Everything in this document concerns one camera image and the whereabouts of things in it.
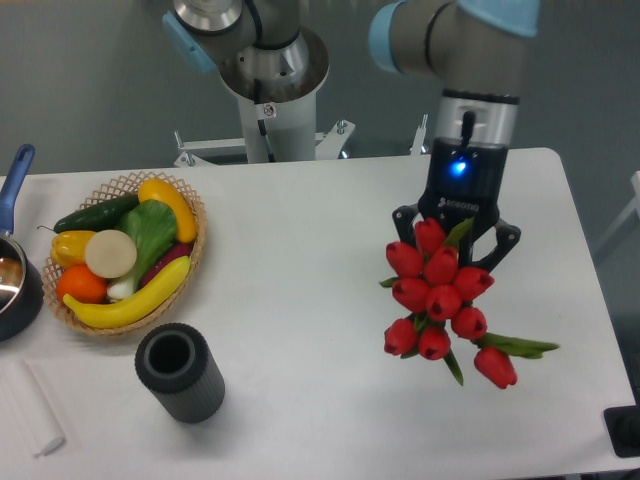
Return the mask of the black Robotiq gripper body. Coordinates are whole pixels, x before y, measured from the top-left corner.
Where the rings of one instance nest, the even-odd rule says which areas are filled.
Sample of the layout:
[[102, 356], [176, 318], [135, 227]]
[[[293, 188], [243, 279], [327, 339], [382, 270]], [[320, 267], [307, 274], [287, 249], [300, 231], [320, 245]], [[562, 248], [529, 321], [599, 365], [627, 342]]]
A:
[[500, 221], [498, 197], [508, 148], [488, 143], [463, 144], [446, 138], [433, 142], [426, 187], [418, 211], [450, 233], [471, 218], [471, 243]]

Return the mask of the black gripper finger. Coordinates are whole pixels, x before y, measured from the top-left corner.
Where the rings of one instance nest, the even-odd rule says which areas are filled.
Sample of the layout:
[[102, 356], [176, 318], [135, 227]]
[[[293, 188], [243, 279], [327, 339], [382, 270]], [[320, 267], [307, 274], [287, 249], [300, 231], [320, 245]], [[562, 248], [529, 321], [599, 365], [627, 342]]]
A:
[[495, 247], [480, 260], [475, 260], [473, 266], [486, 272], [492, 272], [513, 250], [521, 239], [521, 229], [509, 223], [497, 223], [495, 229]]
[[410, 246], [415, 246], [414, 220], [419, 214], [416, 204], [402, 205], [392, 212], [392, 219], [399, 240]]

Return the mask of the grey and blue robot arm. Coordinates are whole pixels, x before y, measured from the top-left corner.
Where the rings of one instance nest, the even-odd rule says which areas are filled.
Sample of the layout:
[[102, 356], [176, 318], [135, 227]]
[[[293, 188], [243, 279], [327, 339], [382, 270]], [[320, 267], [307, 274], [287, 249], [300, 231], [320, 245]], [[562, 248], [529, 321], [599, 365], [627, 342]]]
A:
[[[500, 216], [500, 192], [537, 32], [536, 1], [400, 1], [371, 22], [369, 51], [383, 70], [443, 82], [425, 191], [394, 212], [399, 238], [417, 239], [417, 218], [462, 236], [463, 265], [494, 269], [518, 243]], [[163, 29], [184, 61], [218, 71], [236, 97], [252, 163], [315, 160], [316, 94], [328, 52], [303, 26], [295, 1], [176, 1]]]

